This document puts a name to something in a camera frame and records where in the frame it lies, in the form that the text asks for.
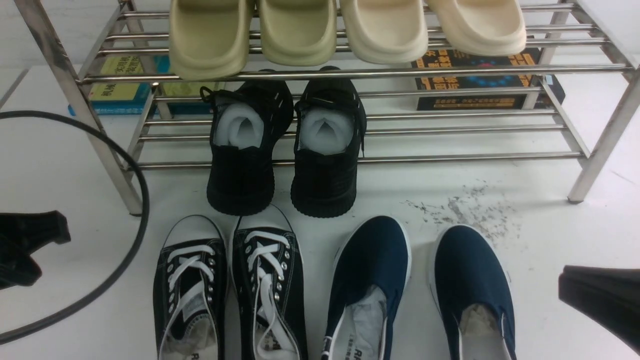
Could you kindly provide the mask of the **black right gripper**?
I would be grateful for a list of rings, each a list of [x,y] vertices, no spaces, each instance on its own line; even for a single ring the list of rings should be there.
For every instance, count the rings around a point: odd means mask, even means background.
[[[566,265],[558,298],[640,351],[640,270]]]

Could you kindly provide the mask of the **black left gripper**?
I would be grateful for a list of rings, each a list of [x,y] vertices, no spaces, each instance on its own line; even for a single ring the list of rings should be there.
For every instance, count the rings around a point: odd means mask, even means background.
[[[67,219],[57,210],[0,214],[0,289],[34,285],[42,270],[32,254],[70,241]]]

